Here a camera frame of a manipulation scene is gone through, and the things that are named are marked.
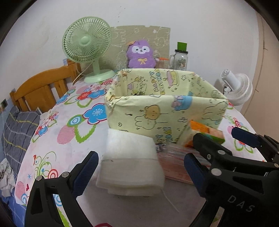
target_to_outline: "pink flower print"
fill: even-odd
[[[53,115],[49,116],[49,120],[52,121],[58,118],[58,112],[55,112]]]
[[[42,129],[42,126],[40,125],[35,133],[35,135],[38,135],[39,134],[39,131]]]
[[[108,84],[111,84],[113,82],[113,79],[112,78],[109,78],[107,79],[106,81],[103,81],[102,82],[102,85],[108,85]]]
[[[106,89],[106,85],[103,85],[103,84],[96,84],[92,87],[93,90],[96,90],[96,91],[99,91],[99,90],[104,90]]]
[[[89,86],[83,86],[76,91],[76,94],[81,94],[88,88],[90,88],[90,87]]]

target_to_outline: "beige poster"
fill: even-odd
[[[145,39],[154,51],[155,57],[169,57],[170,28],[143,25],[112,27],[112,40],[106,53],[100,58],[101,69],[120,70],[127,68],[126,51],[128,43]]]

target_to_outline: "red heart print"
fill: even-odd
[[[25,193],[25,186],[21,181],[16,183],[15,195],[17,198],[21,199],[21,196]]]
[[[112,226],[108,223],[101,223],[101,224],[96,225],[95,227],[112,227]]]

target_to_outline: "wall outlet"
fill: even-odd
[[[7,100],[4,99],[2,102],[1,102],[1,106],[2,106],[2,111],[8,106],[8,103],[7,103]]]
[[[67,62],[67,59],[66,59],[66,58],[63,59],[63,64],[64,64],[64,65],[68,65],[68,62]]]

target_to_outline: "blue flower print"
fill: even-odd
[[[87,110],[83,117],[85,119],[88,119],[88,124],[98,124],[101,121],[104,121],[107,119],[107,115],[105,113],[105,104],[104,103],[98,103],[92,107],[92,109]]]
[[[71,89],[71,90],[68,90],[67,94],[72,94],[76,91],[76,89]]]
[[[39,130],[39,136],[42,136],[43,134],[45,134],[47,132],[48,126],[45,126],[44,128],[41,128]]]
[[[69,94],[63,95],[63,96],[57,101],[56,105],[65,102],[69,96],[70,96]]]
[[[88,95],[87,97],[91,98],[91,99],[96,99],[96,98],[99,98],[100,96],[103,96],[103,95],[105,95],[105,89],[99,90],[99,91],[94,91],[90,95]]]
[[[82,117],[81,114],[73,116],[67,123],[68,127],[75,127],[82,123],[85,119]]]

